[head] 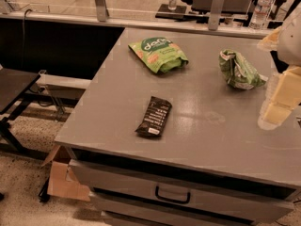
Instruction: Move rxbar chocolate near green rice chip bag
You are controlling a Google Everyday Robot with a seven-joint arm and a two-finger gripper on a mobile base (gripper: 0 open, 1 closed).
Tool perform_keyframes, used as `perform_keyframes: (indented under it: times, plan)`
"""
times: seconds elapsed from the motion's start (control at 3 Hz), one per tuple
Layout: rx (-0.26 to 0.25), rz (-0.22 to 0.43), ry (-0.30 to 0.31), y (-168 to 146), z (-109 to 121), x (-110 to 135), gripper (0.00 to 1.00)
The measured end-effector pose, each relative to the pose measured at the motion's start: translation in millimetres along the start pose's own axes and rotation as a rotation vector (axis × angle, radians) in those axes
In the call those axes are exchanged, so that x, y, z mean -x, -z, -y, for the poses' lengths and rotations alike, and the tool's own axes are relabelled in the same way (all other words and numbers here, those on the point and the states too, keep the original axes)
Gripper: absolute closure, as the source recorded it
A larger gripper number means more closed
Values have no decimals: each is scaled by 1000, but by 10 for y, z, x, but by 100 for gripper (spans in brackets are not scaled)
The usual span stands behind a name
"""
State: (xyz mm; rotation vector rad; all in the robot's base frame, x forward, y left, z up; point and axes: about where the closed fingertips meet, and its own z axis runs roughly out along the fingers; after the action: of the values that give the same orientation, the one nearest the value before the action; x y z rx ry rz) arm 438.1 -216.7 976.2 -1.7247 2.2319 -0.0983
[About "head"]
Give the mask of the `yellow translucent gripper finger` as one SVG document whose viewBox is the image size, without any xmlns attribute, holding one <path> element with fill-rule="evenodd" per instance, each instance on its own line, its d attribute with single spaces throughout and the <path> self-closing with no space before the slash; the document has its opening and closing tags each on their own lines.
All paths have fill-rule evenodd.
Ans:
<svg viewBox="0 0 301 226">
<path fill-rule="evenodd" d="M 291 65 L 283 73 L 274 71 L 269 79 L 258 125 L 274 130 L 285 122 L 301 103 L 301 67 Z"/>
</svg>

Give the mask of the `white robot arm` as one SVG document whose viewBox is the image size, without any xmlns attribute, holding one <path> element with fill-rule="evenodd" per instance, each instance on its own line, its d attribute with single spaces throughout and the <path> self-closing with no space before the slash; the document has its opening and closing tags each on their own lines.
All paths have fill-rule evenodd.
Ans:
<svg viewBox="0 0 301 226">
<path fill-rule="evenodd" d="M 264 130 L 279 127 L 301 103 L 301 5 L 258 46 L 263 48 L 269 40 L 277 42 L 277 57 L 288 68 L 283 73 L 273 72 L 269 79 L 258 118 Z"/>
</svg>

